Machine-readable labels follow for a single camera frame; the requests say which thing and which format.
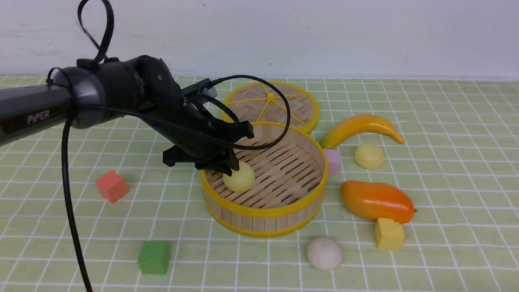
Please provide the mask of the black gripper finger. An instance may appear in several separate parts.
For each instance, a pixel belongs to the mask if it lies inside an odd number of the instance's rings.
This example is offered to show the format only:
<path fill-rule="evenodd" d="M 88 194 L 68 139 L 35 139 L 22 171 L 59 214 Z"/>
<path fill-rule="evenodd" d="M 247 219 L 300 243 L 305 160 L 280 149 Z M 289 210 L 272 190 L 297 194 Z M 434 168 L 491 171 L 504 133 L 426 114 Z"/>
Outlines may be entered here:
<path fill-rule="evenodd" d="M 196 169 L 232 176 L 233 171 L 240 170 L 239 159 L 233 149 L 225 149 L 223 153 L 214 155 L 207 161 L 196 162 Z"/>

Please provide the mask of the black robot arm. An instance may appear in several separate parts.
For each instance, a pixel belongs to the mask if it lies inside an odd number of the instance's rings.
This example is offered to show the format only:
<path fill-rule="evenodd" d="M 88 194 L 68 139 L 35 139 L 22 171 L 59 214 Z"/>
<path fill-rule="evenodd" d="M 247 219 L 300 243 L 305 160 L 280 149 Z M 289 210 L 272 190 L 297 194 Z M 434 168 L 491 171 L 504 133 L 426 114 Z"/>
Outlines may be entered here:
<path fill-rule="evenodd" d="M 45 84 L 1 90 L 1 144 L 26 138 L 65 122 L 74 110 L 72 127 L 87 129 L 137 112 L 173 146 L 163 163 L 193 163 L 198 170 L 230 174 L 238 170 L 232 144 L 253 138 L 250 122 L 224 122 L 205 103 L 217 95 L 205 79 L 187 88 L 174 81 L 163 60 L 139 56 L 96 67 L 57 71 Z"/>

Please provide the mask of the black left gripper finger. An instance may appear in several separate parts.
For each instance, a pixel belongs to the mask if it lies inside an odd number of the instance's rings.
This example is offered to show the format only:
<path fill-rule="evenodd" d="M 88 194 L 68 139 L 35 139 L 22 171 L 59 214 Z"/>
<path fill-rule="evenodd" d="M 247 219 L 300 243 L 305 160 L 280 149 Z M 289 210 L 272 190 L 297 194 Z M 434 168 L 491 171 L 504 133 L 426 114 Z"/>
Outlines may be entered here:
<path fill-rule="evenodd" d="M 252 139 L 255 137 L 253 126 L 249 121 L 223 122 L 221 139 L 235 144 L 242 138 Z"/>

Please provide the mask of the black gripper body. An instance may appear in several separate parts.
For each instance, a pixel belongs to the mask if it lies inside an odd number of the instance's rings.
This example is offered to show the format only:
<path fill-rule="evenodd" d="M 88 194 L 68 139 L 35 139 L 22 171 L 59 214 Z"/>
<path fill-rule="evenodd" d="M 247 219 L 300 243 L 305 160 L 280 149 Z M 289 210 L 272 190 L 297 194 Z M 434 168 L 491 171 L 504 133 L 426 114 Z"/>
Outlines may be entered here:
<path fill-rule="evenodd" d="M 167 103 L 153 112 L 156 118 L 184 128 L 154 125 L 174 146 L 163 152 L 163 163 L 196 163 L 231 149 L 202 139 L 201 134 L 221 139 L 222 123 L 238 123 L 239 118 L 217 100 L 217 91 L 212 83 L 195 83 L 182 89 L 180 96 L 168 97 Z"/>

